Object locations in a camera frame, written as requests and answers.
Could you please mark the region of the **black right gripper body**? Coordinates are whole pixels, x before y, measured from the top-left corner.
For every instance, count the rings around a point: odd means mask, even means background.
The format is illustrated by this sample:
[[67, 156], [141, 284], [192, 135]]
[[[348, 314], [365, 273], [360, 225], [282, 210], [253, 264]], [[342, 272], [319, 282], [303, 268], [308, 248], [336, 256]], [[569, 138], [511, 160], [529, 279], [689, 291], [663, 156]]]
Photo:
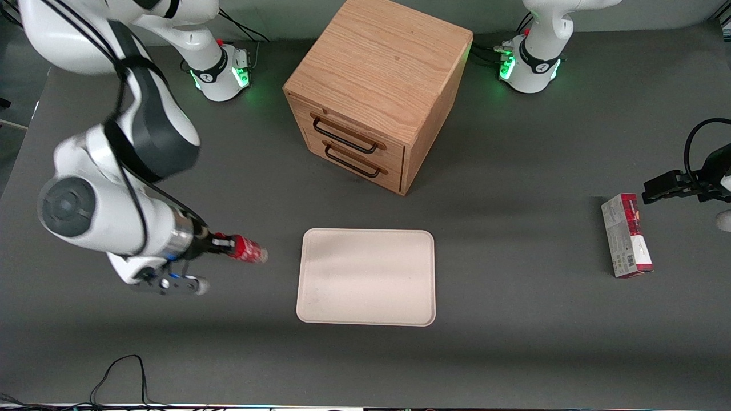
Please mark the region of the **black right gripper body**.
[[195, 260], [204, 254], [216, 254], [217, 250], [212, 243], [216, 234], [211, 232], [208, 226], [193, 225], [193, 238], [187, 249], [187, 260]]

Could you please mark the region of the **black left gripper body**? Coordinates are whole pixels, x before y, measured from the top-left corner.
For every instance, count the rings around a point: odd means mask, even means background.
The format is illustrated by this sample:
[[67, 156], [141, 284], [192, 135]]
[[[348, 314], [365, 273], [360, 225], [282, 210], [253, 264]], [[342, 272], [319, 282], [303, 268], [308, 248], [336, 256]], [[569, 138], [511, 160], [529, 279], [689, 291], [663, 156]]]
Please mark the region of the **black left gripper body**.
[[729, 188], [726, 188], [722, 180], [729, 177], [730, 169], [730, 145], [725, 145], [708, 155], [702, 167], [694, 172], [697, 183], [702, 190], [697, 194], [700, 202], [720, 200], [730, 202]]

